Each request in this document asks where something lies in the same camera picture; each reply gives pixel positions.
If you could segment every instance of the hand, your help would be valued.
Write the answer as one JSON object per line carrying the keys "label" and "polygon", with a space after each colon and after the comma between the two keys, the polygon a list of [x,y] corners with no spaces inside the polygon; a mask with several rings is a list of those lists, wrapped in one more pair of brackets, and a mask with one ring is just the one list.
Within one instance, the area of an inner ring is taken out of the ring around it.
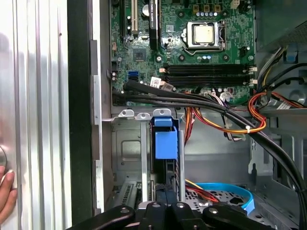
{"label": "hand", "polygon": [[[0,167],[0,181],[4,176],[5,167]],[[17,190],[12,189],[15,173],[8,173],[0,185],[0,225],[9,217],[17,200]]]}

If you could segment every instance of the red wire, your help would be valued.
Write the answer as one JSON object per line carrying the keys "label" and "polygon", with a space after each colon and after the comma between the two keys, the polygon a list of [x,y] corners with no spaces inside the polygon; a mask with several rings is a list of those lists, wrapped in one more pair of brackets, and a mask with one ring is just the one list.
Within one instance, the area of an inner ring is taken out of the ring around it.
{"label": "red wire", "polygon": [[218,199],[216,199],[211,193],[209,193],[205,190],[201,190],[201,189],[197,189],[197,188],[191,188],[191,187],[188,187],[188,186],[186,186],[186,188],[195,191],[197,194],[201,194],[207,200],[211,200],[212,202],[219,202]]}

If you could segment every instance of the side panel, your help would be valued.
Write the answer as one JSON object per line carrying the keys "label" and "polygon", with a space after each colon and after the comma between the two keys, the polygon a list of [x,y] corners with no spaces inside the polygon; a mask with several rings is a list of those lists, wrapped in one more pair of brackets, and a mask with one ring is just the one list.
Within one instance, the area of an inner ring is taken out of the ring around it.
{"label": "side panel", "polygon": [[0,146],[16,172],[2,230],[71,226],[67,5],[0,3]]}

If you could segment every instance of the blue plastic latch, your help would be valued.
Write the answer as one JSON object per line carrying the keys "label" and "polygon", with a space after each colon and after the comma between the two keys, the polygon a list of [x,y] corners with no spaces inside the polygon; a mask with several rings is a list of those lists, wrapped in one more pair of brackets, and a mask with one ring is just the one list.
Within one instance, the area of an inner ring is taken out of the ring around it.
{"label": "blue plastic latch", "polygon": [[154,126],[156,127],[172,127],[173,121],[170,117],[157,117],[154,118]]}
{"label": "blue plastic latch", "polygon": [[[156,127],[173,127],[172,118],[159,117],[154,119]],[[178,155],[178,136],[177,129],[174,131],[155,133],[155,157],[156,159],[177,159]]]}

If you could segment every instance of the green circuit board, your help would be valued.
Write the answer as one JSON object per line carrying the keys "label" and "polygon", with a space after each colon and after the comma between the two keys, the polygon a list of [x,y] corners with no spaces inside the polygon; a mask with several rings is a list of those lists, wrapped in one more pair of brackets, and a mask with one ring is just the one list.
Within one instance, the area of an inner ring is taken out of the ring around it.
{"label": "green circuit board", "polygon": [[[131,0],[123,0],[124,16],[131,16]],[[130,25],[127,20],[122,21],[122,10],[119,6],[111,6],[111,60],[116,65],[117,77],[112,81],[112,88],[117,91],[123,89],[128,80],[129,71],[138,71],[138,81],[150,84],[151,77],[159,77],[159,69],[163,63],[182,64],[254,64],[254,13],[249,11],[241,13],[238,9],[231,9],[232,0],[189,0],[189,6],[184,5],[185,0],[160,0],[160,40],[158,50],[150,48],[149,20],[144,17],[145,3],[138,0],[138,35],[129,35],[126,28]],[[210,12],[204,12],[209,6]],[[189,55],[184,51],[185,43],[182,41],[183,30],[188,22],[218,22],[225,24],[225,49],[221,52],[199,52]],[[248,47],[242,57],[240,49]],[[203,56],[210,56],[204,61]],[[249,86],[233,86],[234,104],[245,101],[249,97]],[[177,92],[192,89],[177,89]]]}

